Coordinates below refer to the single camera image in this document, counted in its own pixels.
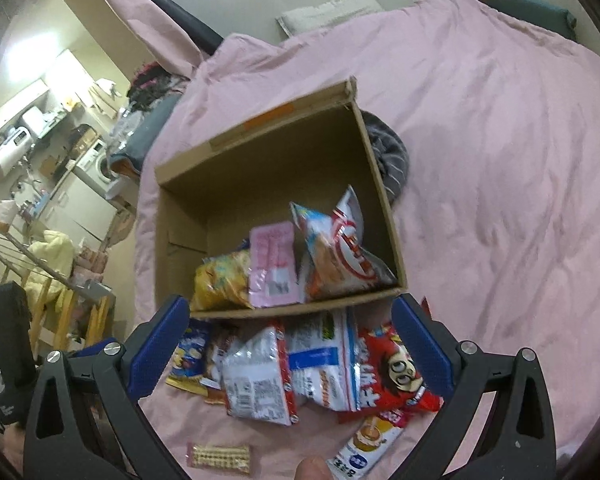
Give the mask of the right hand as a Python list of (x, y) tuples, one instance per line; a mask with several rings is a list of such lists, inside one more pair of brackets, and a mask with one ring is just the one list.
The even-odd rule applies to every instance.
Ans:
[(332, 480), (333, 478), (326, 460), (317, 456), (304, 458), (298, 463), (294, 472), (294, 480)]

